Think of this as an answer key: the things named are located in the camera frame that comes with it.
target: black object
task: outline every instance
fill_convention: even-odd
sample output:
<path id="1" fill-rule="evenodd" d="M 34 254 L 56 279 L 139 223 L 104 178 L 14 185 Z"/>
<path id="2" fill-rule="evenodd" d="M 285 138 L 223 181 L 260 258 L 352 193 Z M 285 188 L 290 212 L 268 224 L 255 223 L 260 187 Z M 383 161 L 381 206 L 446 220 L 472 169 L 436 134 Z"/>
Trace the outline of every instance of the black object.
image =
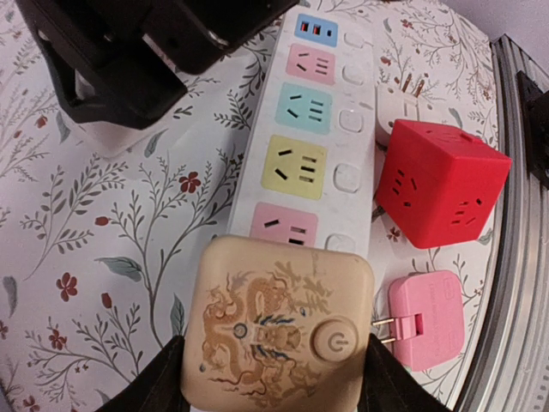
<path id="1" fill-rule="evenodd" d="M 77 123 L 102 120 L 144 129 L 187 91 L 144 34 L 179 69 L 199 74 L 298 0 L 16 2 L 69 116 Z M 77 92 L 81 78 L 90 95 Z"/>
<path id="2" fill-rule="evenodd" d="M 179 389 L 183 351 L 184 339 L 174 337 L 126 390 L 97 412 L 189 412 Z M 374 335 L 370 335 L 364 376 L 359 412 L 449 412 Z"/>
<path id="3" fill-rule="evenodd" d="M 517 75 L 528 171 L 549 189 L 549 92 L 523 71 Z"/>

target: pink plug adapter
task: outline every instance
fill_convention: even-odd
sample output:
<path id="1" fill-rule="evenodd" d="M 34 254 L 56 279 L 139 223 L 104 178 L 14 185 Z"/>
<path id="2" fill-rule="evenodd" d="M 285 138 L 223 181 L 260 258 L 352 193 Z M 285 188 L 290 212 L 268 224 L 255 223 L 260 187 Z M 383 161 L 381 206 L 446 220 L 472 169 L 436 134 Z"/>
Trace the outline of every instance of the pink plug adapter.
<path id="1" fill-rule="evenodd" d="M 465 342 L 462 284 L 448 270 L 409 276 L 389 288 L 393 353 L 413 372 L 454 359 Z"/>

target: gray metal frame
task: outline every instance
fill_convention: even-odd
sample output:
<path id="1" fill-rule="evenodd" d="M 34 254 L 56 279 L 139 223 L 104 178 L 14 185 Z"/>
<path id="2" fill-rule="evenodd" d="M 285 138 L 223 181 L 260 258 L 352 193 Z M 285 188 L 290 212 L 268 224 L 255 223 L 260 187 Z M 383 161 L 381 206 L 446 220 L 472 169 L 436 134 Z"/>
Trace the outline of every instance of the gray metal frame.
<path id="1" fill-rule="evenodd" d="M 513 168 L 492 294 L 455 410 L 539 411 L 549 386 L 549 198 L 527 172 L 516 73 L 524 70 L 541 86 L 549 77 L 506 36 L 492 51 L 500 141 Z"/>

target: red cube socket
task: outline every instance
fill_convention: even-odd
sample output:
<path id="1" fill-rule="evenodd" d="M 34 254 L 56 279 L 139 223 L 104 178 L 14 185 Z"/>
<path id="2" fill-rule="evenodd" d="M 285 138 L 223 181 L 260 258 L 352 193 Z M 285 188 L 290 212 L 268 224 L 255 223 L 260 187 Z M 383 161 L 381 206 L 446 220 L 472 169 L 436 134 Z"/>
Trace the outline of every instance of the red cube socket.
<path id="1" fill-rule="evenodd" d="M 454 126 L 396 120 L 377 202 L 420 249 L 476 240 L 511 163 Z"/>

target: outlet switch button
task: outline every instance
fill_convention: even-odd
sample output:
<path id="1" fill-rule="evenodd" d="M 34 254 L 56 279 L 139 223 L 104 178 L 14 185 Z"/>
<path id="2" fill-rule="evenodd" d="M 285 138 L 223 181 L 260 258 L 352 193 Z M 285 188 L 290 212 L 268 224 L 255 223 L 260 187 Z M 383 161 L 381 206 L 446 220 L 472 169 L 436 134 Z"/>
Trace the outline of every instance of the outlet switch button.
<path id="1" fill-rule="evenodd" d="M 330 234 L 328 240 L 326 240 L 326 250 L 355 253 L 356 245 L 354 243 L 354 240 L 352 240 L 345 234 Z"/>
<path id="2" fill-rule="evenodd" d="M 356 329 L 350 322 L 332 319 L 317 327 L 312 343 L 320 359 L 338 363 L 353 356 L 358 341 Z"/>
<path id="3" fill-rule="evenodd" d="M 364 71 L 353 64 L 343 66 L 343 80 L 354 84 L 356 86 L 362 86 L 364 84 Z"/>
<path id="4" fill-rule="evenodd" d="M 340 113 L 340 126 L 343 130 L 360 133 L 363 127 L 362 115 L 352 110 L 342 110 Z"/>
<path id="5" fill-rule="evenodd" d="M 345 163 L 337 165 L 334 173 L 334 185 L 340 191 L 356 193 L 360 188 L 360 170 Z"/>
<path id="6" fill-rule="evenodd" d="M 343 36 L 343 38 L 348 45 L 350 45 L 351 47 L 357 47 L 358 49 L 361 49 L 365 43 L 363 37 L 355 32 L 345 33 L 345 36 Z"/>

